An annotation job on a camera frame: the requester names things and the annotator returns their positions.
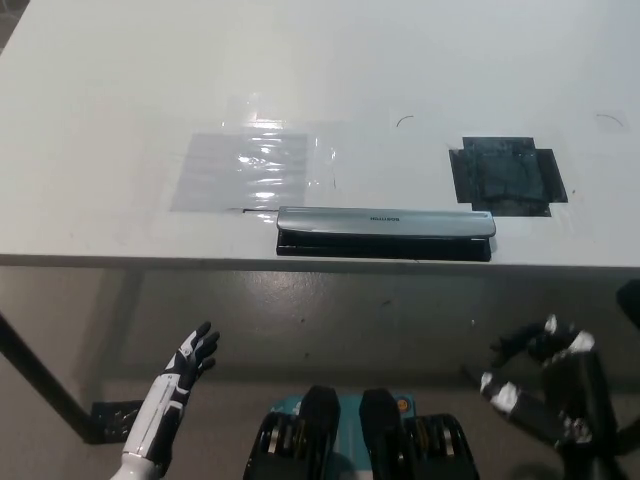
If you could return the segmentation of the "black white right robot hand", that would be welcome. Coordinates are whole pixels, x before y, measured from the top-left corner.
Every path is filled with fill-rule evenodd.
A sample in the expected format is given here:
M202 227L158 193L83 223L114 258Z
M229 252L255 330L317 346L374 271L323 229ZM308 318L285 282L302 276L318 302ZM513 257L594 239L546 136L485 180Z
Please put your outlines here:
M490 349L490 366L474 380L503 418L556 449L615 446L617 420L590 332L550 315L499 337ZM499 370L521 353L540 367L541 399L499 376Z

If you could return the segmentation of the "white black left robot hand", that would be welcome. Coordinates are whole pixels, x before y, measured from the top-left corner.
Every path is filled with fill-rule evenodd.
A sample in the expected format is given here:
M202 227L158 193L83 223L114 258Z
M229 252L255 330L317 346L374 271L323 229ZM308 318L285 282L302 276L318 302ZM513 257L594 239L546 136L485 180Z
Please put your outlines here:
M123 452L166 469L191 391L216 363L220 333L203 323L181 343L155 378L125 442Z

